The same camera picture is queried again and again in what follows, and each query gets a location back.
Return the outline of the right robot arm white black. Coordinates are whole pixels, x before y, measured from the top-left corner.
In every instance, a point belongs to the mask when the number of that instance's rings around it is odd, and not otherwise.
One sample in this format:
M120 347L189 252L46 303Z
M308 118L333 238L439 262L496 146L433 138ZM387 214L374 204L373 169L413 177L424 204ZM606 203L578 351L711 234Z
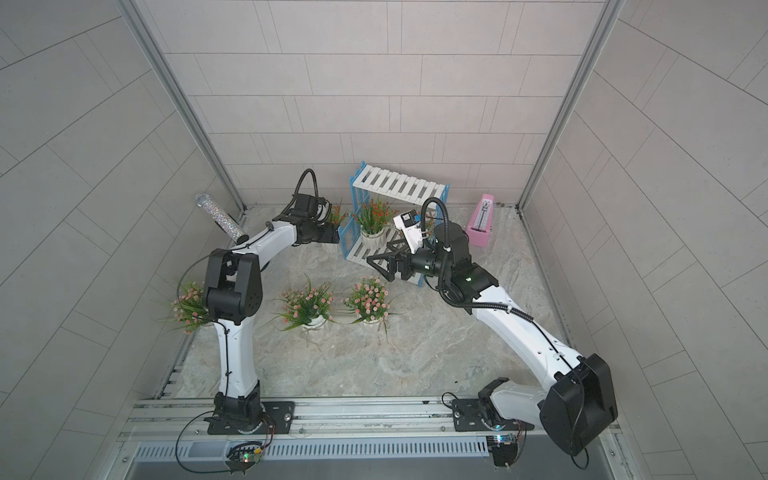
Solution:
M524 361L536 387L499 377L469 405L456 398L449 407L456 420L476 418L495 433L494 461L512 465L530 429L541 428L570 459L583 457L588 445L618 417L613 378L599 355L588 357L569 347L522 311L499 281L473 261L469 236L450 220L445 203L430 197L419 211L393 218L401 232L385 252L368 264L386 280L422 274L436 281L435 291L449 306L466 311L488 326Z

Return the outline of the red flower pot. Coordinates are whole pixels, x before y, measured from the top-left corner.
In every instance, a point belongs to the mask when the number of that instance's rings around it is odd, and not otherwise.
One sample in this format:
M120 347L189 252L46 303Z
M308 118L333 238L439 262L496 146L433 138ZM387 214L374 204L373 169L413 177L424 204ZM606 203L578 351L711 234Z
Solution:
M385 230L396 214L390 202L380 198L363 202L353 214L360 228L363 245L371 250L383 248Z
M332 227L339 228L348 216L349 212L342 205L332 205L325 221Z

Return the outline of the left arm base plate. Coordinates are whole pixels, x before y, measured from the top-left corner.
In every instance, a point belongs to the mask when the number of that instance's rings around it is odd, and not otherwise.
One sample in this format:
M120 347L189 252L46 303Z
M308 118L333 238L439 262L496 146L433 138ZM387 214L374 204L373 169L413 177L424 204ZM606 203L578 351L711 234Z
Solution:
M263 401L261 416L258 420L242 422L233 415L213 413L206 415L208 435L265 435L267 428L276 435L285 435L291 431L296 403L294 401Z

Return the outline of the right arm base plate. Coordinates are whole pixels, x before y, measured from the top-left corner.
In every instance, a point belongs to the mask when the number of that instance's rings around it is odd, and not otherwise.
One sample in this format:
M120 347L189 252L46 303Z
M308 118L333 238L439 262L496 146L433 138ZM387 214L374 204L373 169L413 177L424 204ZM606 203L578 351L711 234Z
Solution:
M453 414L454 428L457 432L479 431L521 431L527 433L534 425L519 419L506 419L491 401L491 394L501 385L507 383L507 377L498 377L483 387L476 398L454 398L449 404Z

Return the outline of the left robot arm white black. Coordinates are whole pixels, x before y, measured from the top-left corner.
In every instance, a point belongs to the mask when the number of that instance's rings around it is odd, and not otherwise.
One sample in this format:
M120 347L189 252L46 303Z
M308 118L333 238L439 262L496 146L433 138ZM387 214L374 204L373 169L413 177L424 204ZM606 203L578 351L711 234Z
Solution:
M319 195L316 175L310 168L299 177L288 205L255 238L250 238L211 195L201 193L196 202L235 243L204 258L203 309L218 335L221 366L213 413L205 419L207 432L250 434L261 427L272 432L253 364L254 318L263 301L261 271L289 247L339 243L338 227L328 220L332 204Z

